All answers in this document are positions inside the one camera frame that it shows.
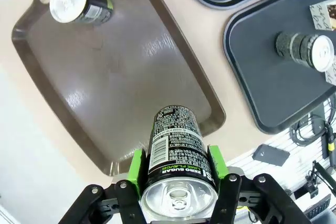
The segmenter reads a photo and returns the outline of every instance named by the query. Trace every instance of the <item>screw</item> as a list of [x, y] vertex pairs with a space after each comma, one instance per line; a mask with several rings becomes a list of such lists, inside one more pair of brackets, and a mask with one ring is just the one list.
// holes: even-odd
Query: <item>screw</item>
[[122, 183], [120, 184], [120, 187], [121, 187], [121, 188], [125, 188], [125, 187], [127, 187], [127, 184], [126, 184], [125, 182], [122, 182]]
[[236, 180], [237, 180], [236, 175], [230, 175], [229, 180], [230, 180], [231, 182], [236, 181]]
[[265, 183], [266, 178], [265, 178], [264, 176], [260, 176], [260, 177], [258, 178], [258, 181], [259, 181], [260, 183]]

